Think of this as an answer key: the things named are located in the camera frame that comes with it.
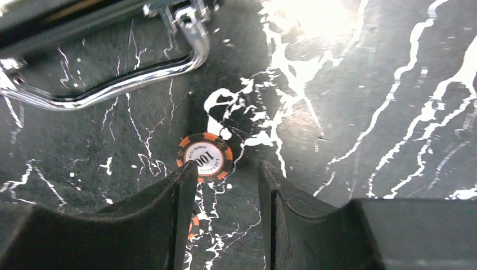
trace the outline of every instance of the marble pattern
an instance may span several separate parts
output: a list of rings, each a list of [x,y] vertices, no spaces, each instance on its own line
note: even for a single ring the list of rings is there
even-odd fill
[[[212,53],[191,74],[71,113],[5,98],[0,200],[95,211],[164,178],[182,137],[211,132],[234,168],[198,185],[184,268],[264,269],[260,159],[335,206],[476,199],[474,11],[472,0],[216,4]],[[183,55],[181,36],[151,38],[157,27],[136,19],[54,49],[31,79],[81,92]]]

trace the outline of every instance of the chrome handle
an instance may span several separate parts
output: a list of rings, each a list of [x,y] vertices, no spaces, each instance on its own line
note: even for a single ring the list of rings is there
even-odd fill
[[[210,51],[209,36],[197,15],[198,12],[201,11],[193,7],[184,7],[174,14],[172,23],[180,28],[192,47],[191,53],[186,57],[147,67],[145,70],[117,78],[76,97],[55,97],[21,79],[14,79],[14,84],[0,85],[0,95],[41,109],[74,111],[137,90],[158,80],[195,70],[204,63]]]

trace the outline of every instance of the white veining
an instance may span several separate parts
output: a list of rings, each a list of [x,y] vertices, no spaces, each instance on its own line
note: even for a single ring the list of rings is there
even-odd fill
[[[305,94],[305,89],[307,86],[307,83],[310,82],[315,75],[318,73],[319,70],[323,68],[323,65],[330,61],[332,66],[338,66],[340,64],[340,61],[343,59],[339,60],[333,57],[333,54],[331,51],[325,51],[323,53],[322,57],[315,57],[312,58],[308,61],[293,61],[289,60],[285,57],[285,50],[288,46],[288,44],[282,42],[282,37],[280,33],[277,33],[269,27],[270,23],[273,23],[275,25],[278,25],[280,27],[280,22],[276,21],[275,19],[278,18],[275,16],[275,10],[273,6],[270,4],[267,4],[268,2],[263,2],[263,9],[259,12],[259,15],[262,16],[261,18],[261,23],[263,25],[263,31],[266,34],[266,39],[267,39],[267,44],[268,44],[268,54],[271,59],[271,63],[269,67],[266,68],[265,71],[261,71],[249,78],[241,78],[241,84],[243,88],[239,90],[238,92],[232,92],[229,89],[225,88],[220,88],[216,91],[214,91],[209,97],[206,99],[204,102],[204,111],[208,115],[208,126],[207,126],[207,131],[213,134],[216,134],[218,136],[221,136],[224,140],[228,140],[232,137],[232,134],[235,134],[241,142],[241,151],[240,154],[237,158],[235,158],[234,161],[234,169],[237,168],[237,162],[243,157],[245,147],[246,146],[257,146],[257,145],[265,145],[269,147],[276,147],[275,154],[281,164],[281,170],[282,174],[286,176],[286,170],[285,170],[285,161],[283,160],[281,156],[281,149],[282,149],[282,140],[277,134],[277,129],[280,124],[283,122],[283,118],[290,117],[293,114],[293,106],[297,104],[300,101],[304,101],[306,104],[308,111],[316,125],[316,127],[319,130],[319,133],[322,137],[324,137],[324,132],[323,128],[321,127],[320,119],[315,113],[315,109],[313,108],[312,102],[310,99],[306,96]],[[357,21],[357,28],[355,30],[355,33],[353,35],[352,40],[350,40],[350,43],[347,46],[347,49],[342,52],[341,56],[343,57],[348,50],[350,50],[357,42],[357,39],[359,40],[361,36],[361,31],[363,27],[363,22],[361,24],[359,23],[362,21],[362,17],[364,15],[364,10],[367,5],[367,0],[363,0],[362,3],[360,4],[360,8],[358,11],[358,21]],[[223,43],[229,43],[230,39],[224,39]],[[293,68],[295,71],[295,74],[291,71],[290,68]],[[286,80],[288,81],[287,87],[289,87],[293,92],[294,95],[289,95],[285,93],[284,91],[280,90],[279,88],[276,88],[275,83],[273,80],[277,77],[280,77],[282,75],[286,77]],[[257,78],[257,75],[265,75],[268,77],[268,81],[262,82],[262,83],[257,83],[255,80]],[[263,89],[267,89],[273,87],[276,95],[280,98],[281,106],[273,116],[269,116],[267,113],[267,108],[265,105],[260,102],[261,99],[261,92]],[[254,93],[257,95],[257,99],[259,100],[259,103],[262,108],[259,109],[259,107],[255,105],[249,105],[247,104],[247,99],[245,98],[247,95]],[[220,98],[228,98],[226,101],[221,101],[219,102]],[[223,106],[225,107],[224,113],[222,115],[222,118],[216,119],[211,115],[211,109],[217,106]],[[239,110],[242,110],[242,115],[249,114],[251,113],[251,117],[249,118],[251,122],[256,124],[256,129],[255,131],[252,131],[252,134],[247,134],[244,133],[241,130],[238,130],[234,127],[228,127],[226,126],[225,122],[227,119],[232,118],[232,114],[234,112],[238,113]],[[332,174],[332,177],[330,179],[330,182],[333,180],[335,173]],[[218,218],[217,211],[215,209],[215,203],[217,202],[217,194],[221,194],[222,192],[225,191],[225,189],[230,189],[232,188],[232,185],[227,184],[225,187],[223,184],[219,184],[217,186],[213,184],[208,184],[210,188],[212,188],[215,192],[214,195],[214,205],[213,205],[213,210],[210,212],[211,214],[214,214],[215,217],[213,216],[208,216],[205,214],[204,211],[199,214],[200,219],[207,219],[209,221],[209,232],[212,232],[212,227],[211,227],[211,222],[213,218]],[[223,190],[218,191],[217,187],[223,188]],[[200,196],[196,197],[196,202],[202,201]],[[235,239],[232,241],[229,245],[224,247],[223,243],[223,236],[214,234],[212,236],[212,244],[213,246],[207,249],[207,251],[212,251],[214,253],[214,258],[206,262],[206,268],[210,269],[212,267],[214,259],[218,258],[219,251],[227,249],[230,245],[234,244],[236,241],[238,241],[240,238],[244,237],[246,235],[246,232],[251,230],[254,226],[257,224],[253,224],[249,226],[248,229],[244,231],[244,233],[239,233],[238,228],[232,232],[227,234],[226,236],[232,237],[234,235],[239,235],[242,234],[241,237]]]
[[[434,173],[434,180],[431,182],[431,184],[429,184],[428,189],[431,189],[432,187],[434,187],[434,185],[440,180],[439,175],[441,173],[442,167],[444,167],[444,165],[447,163],[447,161],[449,159],[451,159],[451,157],[453,155],[455,155],[460,149],[462,149],[464,146],[466,146],[468,144],[470,144],[470,141],[465,141],[465,142],[461,143],[460,145],[458,145],[454,149],[452,149],[452,151],[450,151],[447,154],[447,156],[445,156],[445,158],[437,166],[437,169],[435,170],[435,173]]]
[[[230,243],[223,249],[224,251],[227,250],[231,245],[235,244],[238,240],[244,238],[250,230],[252,230],[254,227],[260,225],[260,223],[262,222],[262,215],[260,215],[260,211],[258,210],[258,208],[255,207],[254,205],[251,205],[251,206],[252,206],[253,208],[255,208],[255,210],[256,210],[257,213],[258,213],[258,221],[257,221],[256,223],[250,225],[250,226],[249,226],[246,230],[244,230],[243,232],[238,232],[238,228],[240,228],[240,225],[237,224],[237,225],[238,225],[237,230],[235,230],[235,231],[232,232],[232,233],[226,234],[226,236],[227,236],[228,238],[231,238],[231,237],[233,237],[233,236],[235,236],[235,235],[239,235],[239,237],[236,238],[236,239],[234,239],[232,242],[230,242]]]
[[[141,163],[143,164],[143,167],[141,168],[140,170],[140,173],[142,173],[142,169],[144,168],[145,166],[145,163],[144,161],[142,160],[142,158],[146,158],[147,160],[147,163],[148,163],[148,168],[149,168],[149,171],[151,172],[151,174],[156,177],[158,176],[160,173],[162,173],[162,169],[161,169],[161,166],[163,166],[164,168],[164,172],[167,176],[167,168],[165,166],[165,164],[160,161],[160,160],[157,160],[157,159],[154,159],[152,157],[152,151],[151,151],[151,145],[150,145],[150,140],[153,138],[154,136],[154,132],[156,131],[156,128],[159,126],[159,124],[162,124],[163,125],[163,121],[165,119],[165,117],[163,117],[159,122],[156,123],[156,125],[152,128],[152,130],[149,130],[147,127],[145,128],[145,130],[147,130],[148,132],[148,136],[145,140],[142,139],[142,136],[136,126],[136,122],[134,121],[133,119],[133,116],[132,116],[132,113],[131,113],[131,105],[130,105],[130,99],[131,99],[131,94],[130,93],[126,93],[126,98],[128,99],[128,112],[129,112],[129,118],[131,120],[131,123],[133,125],[133,128],[134,130],[136,131],[136,135],[139,139],[140,142],[142,142],[142,144],[144,145],[144,147],[146,148],[146,151],[147,151],[147,156],[144,155],[144,154],[141,154],[141,153],[138,153],[138,156],[139,156],[139,159],[141,160]]]
[[[348,45],[344,48],[344,50],[340,54],[340,62],[343,61],[343,57],[348,53],[349,50],[351,50],[351,48],[353,48],[353,46],[356,45],[356,43],[358,43],[361,37],[361,34],[363,32],[363,26],[365,24],[365,10],[367,6],[368,6],[368,0],[361,0],[361,3],[359,3],[355,31]]]
[[[143,54],[144,52],[147,51],[147,48],[144,48],[140,51],[138,51],[137,49],[137,43],[136,43],[136,37],[134,36],[134,31],[133,31],[133,28],[134,28],[134,23],[135,23],[135,20],[131,20],[131,27],[129,29],[129,41],[128,41],[128,47],[131,45],[131,41],[133,42],[134,44],[134,49],[136,50],[136,54],[135,54],[135,58],[136,58],[136,61],[137,63],[135,64],[134,66],[134,70],[138,69],[139,66],[141,65],[141,54]]]
[[[43,180],[49,187],[49,189],[55,194],[55,196],[58,198],[58,200],[60,201],[60,204],[58,205],[58,208],[57,210],[58,211],[61,211],[63,212],[63,210],[61,209],[65,204],[67,204],[67,202],[65,201],[65,199],[63,199],[63,197],[60,196],[60,194],[58,194],[58,192],[56,191],[55,189],[55,186],[48,180],[45,179],[43,173],[38,169],[38,167],[36,166],[33,166],[33,168],[35,169],[35,171],[37,172],[38,176],[40,176],[40,179]]]
[[[174,104],[174,100],[172,99],[172,84],[174,83],[174,78],[170,80],[170,85],[169,85],[169,101],[170,104],[172,105],[172,109],[170,111],[170,119],[169,119],[169,134],[170,134],[170,127],[172,125],[172,119],[174,118],[174,109],[176,109],[176,105]]]
[[[190,250],[192,247],[189,247],[189,245],[186,246],[187,250]],[[184,270],[190,270],[191,269],[191,263],[192,263],[192,253],[186,250],[186,254],[184,256]]]
[[[106,168],[106,174],[107,174],[108,176],[112,175],[112,173],[113,173],[113,172],[111,171],[111,162],[112,162],[112,160],[113,160],[113,157],[110,156],[110,157],[107,158],[106,164],[100,164],[100,167]]]
[[[314,192],[313,196],[316,197],[316,195],[318,195],[318,193],[320,193],[325,187],[329,186],[331,184],[331,182],[333,182],[333,179],[335,179],[335,173],[336,172],[331,173],[331,177],[328,180],[328,182],[326,182],[323,186],[319,187],[319,189]]]
[[[475,187],[468,190],[456,190],[453,194],[449,195],[452,200],[469,200],[473,197],[477,197],[477,184]]]
[[[10,114],[12,115],[13,119],[15,120],[15,125],[16,129],[12,131],[12,139],[10,140],[10,143],[14,145],[17,140],[18,134],[21,132],[23,129],[23,126],[25,124],[25,109],[23,108],[23,104],[19,103],[19,108],[20,108],[20,117],[15,113],[14,108],[12,106],[12,103],[8,97],[3,97],[5,99],[5,102],[7,104],[8,109],[10,110]]]
[[[58,51],[60,52],[60,54],[63,56],[63,58],[65,59],[65,61],[63,62],[63,60],[60,60],[60,65],[61,65],[61,68],[63,69],[63,73],[65,74],[65,77],[60,79],[60,82],[61,84],[63,84],[63,86],[70,90],[70,88],[68,86],[66,86],[66,82],[69,82],[70,79],[73,79],[73,76],[71,74],[71,71],[70,71],[70,62],[68,61],[68,58],[66,57],[66,55],[62,52],[62,50],[58,47]]]
[[[421,115],[419,115],[416,119],[423,122],[429,122],[431,120],[437,120],[435,114],[438,110],[444,110],[444,105],[442,103],[442,98],[447,91],[448,86],[451,83],[461,83],[469,90],[469,96],[462,100],[458,109],[455,109],[453,112],[449,113],[444,117],[444,119],[439,123],[430,123],[427,127],[424,128],[424,134],[418,139],[426,140],[426,144],[421,148],[417,156],[417,161],[419,168],[418,170],[409,175],[406,180],[399,183],[397,186],[391,189],[391,194],[385,196],[385,199],[392,199],[397,194],[398,189],[408,183],[412,177],[419,176],[422,171],[424,170],[425,161],[422,161],[422,155],[426,153],[426,149],[429,147],[430,142],[432,141],[431,137],[435,130],[439,127],[446,126],[454,117],[459,115],[460,113],[464,112],[467,106],[471,103],[472,100],[477,98],[477,93],[475,92],[474,88],[474,79],[477,74],[477,37],[474,38],[472,43],[470,43],[469,47],[467,48],[462,66],[459,71],[451,78],[440,82],[436,90],[434,91],[433,95],[430,97],[429,101],[424,104],[422,109]],[[436,108],[433,107],[434,101],[439,101],[441,106],[437,106]]]
[[[447,0],[437,0],[433,4],[429,6],[427,9],[427,14],[429,15],[429,19],[427,19],[425,22],[420,22],[414,26],[414,28],[411,31],[411,36],[409,38],[409,42],[411,44],[411,49],[409,51],[409,62],[407,63],[406,66],[401,66],[394,72],[394,84],[391,86],[391,89],[389,90],[389,93],[386,95],[385,101],[381,104],[381,106],[373,113],[371,116],[371,122],[368,126],[368,128],[362,132],[358,138],[356,139],[356,143],[354,146],[343,156],[341,157],[335,157],[333,158],[328,165],[331,165],[333,163],[340,162],[346,158],[348,158],[352,153],[356,151],[356,149],[360,146],[362,140],[371,133],[371,131],[374,129],[378,117],[380,114],[389,106],[392,100],[394,100],[394,94],[398,90],[400,84],[401,84],[401,77],[405,72],[408,72],[414,68],[414,66],[417,63],[417,52],[419,50],[419,39],[422,36],[422,32],[424,29],[431,27],[434,25],[434,20],[437,18],[437,15],[435,13],[435,9],[440,6],[442,3],[445,3]],[[372,179],[369,181],[370,186],[372,187]],[[369,196],[373,196],[372,194],[372,188],[370,188]]]
[[[34,161],[36,161],[36,160],[35,159],[30,159],[25,163],[26,171],[21,176],[20,181],[7,181],[7,182],[5,182],[3,184],[2,189],[0,189],[0,193],[3,193],[6,190],[8,190],[11,194],[12,199],[16,200],[17,197],[16,197],[15,188],[19,185],[25,185],[27,183],[28,177],[30,176],[30,174],[32,173],[32,170],[33,170],[32,162],[34,162]]]
[[[457,137],[461,138],[463,131],[471,131],[474,128],[475,118],[477,117],[477,100],[474,100],[474,112],[468,113],[465,116],[462,128],[454,130]]]
[[[105,123],[106,123],[108,114],[111,113],[111,116],[114,117],[113,109],[114,109],[114,107],[118,104],[118,99],[119,99],[119,97],[116,97],[115,101],[111,104],[111,107],[105,111],[105,114],[104,114],[104,117],[103,117],[103,121],[102,121],[102,125],[101,125],[101,130],[102,130],[102,131],[104,130],[104,126],[105,126]],[[113,138],[113,141],[115,141],[115,139],[114,139],[114,134],[113,134],[113,130],[111,129],[111,123],[112,123],[112,122],[113,122],[113,120],[111,120],[111,122],[109,122],[109,131],[110,131],[110,133],[111,133],[111,136],[112,136],[112,138]]]

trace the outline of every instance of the orange poker chip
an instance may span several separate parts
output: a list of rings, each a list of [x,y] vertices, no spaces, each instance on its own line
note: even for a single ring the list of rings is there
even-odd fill
[[[176,157],[180,167],[189,160],[197,162],[199,182],[218,181],[232,170],[232,150],[227,143],[212,133],[198,133],[187,136],[179,144]]]
[[[189,236],[187,239],[190,240],[199,233],[199,218],[195,213],[192,214],[191,224],[189,226]]]

